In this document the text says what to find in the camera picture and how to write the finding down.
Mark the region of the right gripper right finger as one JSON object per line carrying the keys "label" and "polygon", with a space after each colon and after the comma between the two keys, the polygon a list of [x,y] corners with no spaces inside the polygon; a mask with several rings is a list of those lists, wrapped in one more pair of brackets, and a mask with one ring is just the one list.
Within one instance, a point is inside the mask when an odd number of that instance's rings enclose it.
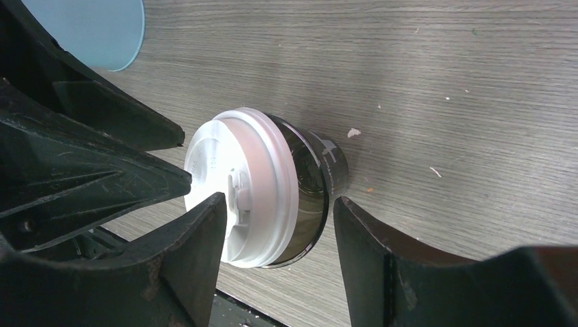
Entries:
{"label": "right gripper right finger", "polygon": [[476,261],[427,245],[347,197],[333,208],[353,326],[576,326],[577,248]]}

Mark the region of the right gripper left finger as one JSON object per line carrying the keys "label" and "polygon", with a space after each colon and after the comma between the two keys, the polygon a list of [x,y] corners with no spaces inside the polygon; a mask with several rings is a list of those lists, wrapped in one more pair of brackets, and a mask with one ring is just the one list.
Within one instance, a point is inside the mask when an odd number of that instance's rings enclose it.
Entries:
{"label": "right gripper left finger", "polygon": [[226,231],[214,193],[92,260],[1,252],[2,326],[208,326]]}

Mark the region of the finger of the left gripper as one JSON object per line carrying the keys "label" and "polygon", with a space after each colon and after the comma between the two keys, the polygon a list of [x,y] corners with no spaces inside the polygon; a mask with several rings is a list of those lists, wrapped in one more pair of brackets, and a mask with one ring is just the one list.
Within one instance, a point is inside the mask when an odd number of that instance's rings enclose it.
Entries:
{"label": "finger of the left gripper", "polygon": [[17,251],[61,243],[178,198],[191,176],[1,83],[1,235]]}
{"label": "finger of the left gripper", "polygon": [[140,151],[179,147],[183,129],[80,62],[23,1],[1,2],[1,84]]}

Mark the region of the white sip lid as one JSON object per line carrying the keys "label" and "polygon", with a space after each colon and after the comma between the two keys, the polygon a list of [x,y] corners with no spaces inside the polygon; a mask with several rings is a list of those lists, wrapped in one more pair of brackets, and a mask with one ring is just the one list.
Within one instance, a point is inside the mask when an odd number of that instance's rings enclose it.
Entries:
{"label": "white sip lid", "polygon": [[239,268],[272,265],[288,248],[298,216],[299,188],[281,130],[252,108],[228,110],[192,136],[184,163],[192,176],[185,207],[226,197],[221,261]]}

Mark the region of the light blue cup holder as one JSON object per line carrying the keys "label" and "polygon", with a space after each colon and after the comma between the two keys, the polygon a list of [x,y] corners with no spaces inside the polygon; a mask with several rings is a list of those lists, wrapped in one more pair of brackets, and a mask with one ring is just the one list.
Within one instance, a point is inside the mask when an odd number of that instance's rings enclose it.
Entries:
{"label": "light blue cup holder", "polygon": [[142,0],[29,0],[23,4],[62,49],[89,67],[121,71],[140,52],[146,27]]}

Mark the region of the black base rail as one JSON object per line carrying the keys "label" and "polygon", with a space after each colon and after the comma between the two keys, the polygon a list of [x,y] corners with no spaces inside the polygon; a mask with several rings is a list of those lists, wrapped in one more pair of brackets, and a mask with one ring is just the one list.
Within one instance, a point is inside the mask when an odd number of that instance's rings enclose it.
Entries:
{"label": "black base rail", "polygon": [[269,315],[227,293],[216,290],[209,320],[210,327],[288,327]]}

